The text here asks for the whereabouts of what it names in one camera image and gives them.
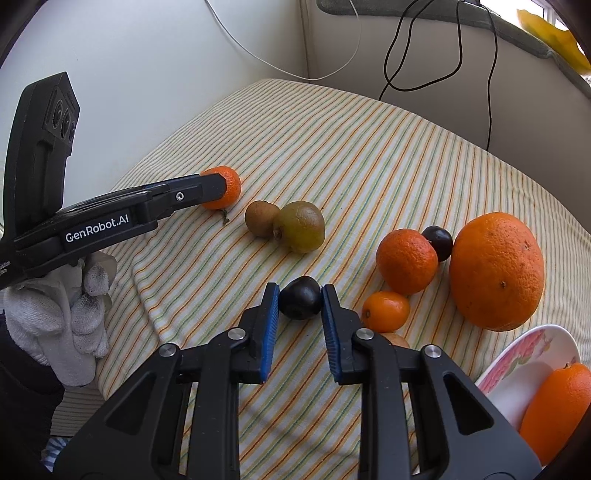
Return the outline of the white gloved left hand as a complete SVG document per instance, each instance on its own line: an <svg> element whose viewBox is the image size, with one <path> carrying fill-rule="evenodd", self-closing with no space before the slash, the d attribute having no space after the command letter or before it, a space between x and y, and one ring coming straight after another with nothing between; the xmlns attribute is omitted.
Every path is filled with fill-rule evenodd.
<svg viewBox="0 0 591 480"><path fill-rule="evenodd" d="M104 320L116 272L113 256L95 252L1 293L11 339L66 387L90 384L109 352Z"/></svg>

